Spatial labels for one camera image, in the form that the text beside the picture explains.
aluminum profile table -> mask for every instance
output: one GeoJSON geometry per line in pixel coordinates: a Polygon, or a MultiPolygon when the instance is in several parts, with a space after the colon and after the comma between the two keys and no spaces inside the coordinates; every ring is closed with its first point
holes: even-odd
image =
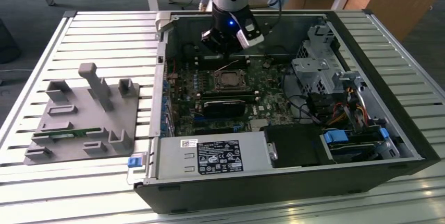
{"type": "MultiPolygon", "coordinates": [[[[445,95],[373,15],[338,11],[390,89],[441,157],[445,95]]],[[[127,158],[23,164],[48,97],[48,81],[86,86],[78,75],[95,62],[108,84],[130,77],[142,85],[135,151],[148,146],[156,61],[155,13],[79,12],[64,17],[0,129],[0,223],[418,223],[445,218],[445,163],[347,196],[158,215],[127,184],[127,158]]],[[[353,60],[342,50],[346,62],[353,60]]]]}

3d printed holder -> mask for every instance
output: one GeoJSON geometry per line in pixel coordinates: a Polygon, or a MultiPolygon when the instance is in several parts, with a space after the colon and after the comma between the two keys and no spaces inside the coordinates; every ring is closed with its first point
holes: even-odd
{"type": "Polygon", "coordinates": [[[88,87],[69,88],[49,82],[49,101],[24,164],[130,156],[134,150],[139,85],[120,79],[108,86],[94,63],[82,64],[79,75],[88,87]]]}

warning label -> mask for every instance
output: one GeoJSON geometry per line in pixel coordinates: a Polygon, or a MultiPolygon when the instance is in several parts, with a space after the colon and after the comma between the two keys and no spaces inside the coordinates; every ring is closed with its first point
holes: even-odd
{"type": "Polygon", "coordinates": [[[198,143],[198,167],[202,175],[243,171],[238,140],[198,143]]]}

circuit board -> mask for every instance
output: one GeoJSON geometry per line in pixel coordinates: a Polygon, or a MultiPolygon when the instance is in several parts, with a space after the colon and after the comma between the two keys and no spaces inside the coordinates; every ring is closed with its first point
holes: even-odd
{"type": "Polygon", "coordinates": [[[183,65],[178,75],[174,74],[175,80],[170,80],[175,136],[251,132],[261,125],[295,122],[279,85],[285,66],[270,62],[267,57],[255,57],[249,59],[245,69],[229,66],[223,70],[198,70],[190,63],[183,65]],[[225,98],[231,92],[247,94],[243,114],[207,118],[202,114],[204,99],[199,95],[216,93],[218,98],[225,98]]]}

blue tab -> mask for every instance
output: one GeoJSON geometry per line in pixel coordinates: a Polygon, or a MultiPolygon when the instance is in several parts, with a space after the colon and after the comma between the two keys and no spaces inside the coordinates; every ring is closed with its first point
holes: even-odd
{"type": "Polygon", "coordinates": [[[128,168],[142,167],[142,158],[140,157],[130,157],[127,166],[128,166],[128,168]]]}
{"type": "Polygon", "coordinates": [[[333,139],[331,139],[331,137],[329,136],[327,133],[323,134],[322,136],[325,137],[325,141],[326,141],[326,143],[331,143],[331,142],[333,142],[333,139]]]}
{"type": "Polygon", "coordinates": [[[330,143],[330,142],[347,142],[349,141],[345,130],[330,130],[330,131],[327,131],[326,134],[325,134],[325,139],[326,139],[327,143],[330,143]]]}
{"type": "Polygon", "coordinates": [[[381,128],[380,131],[381,131],[382,137],[386,139],[389,137],[388,130],[385,128],[381,128]]]}

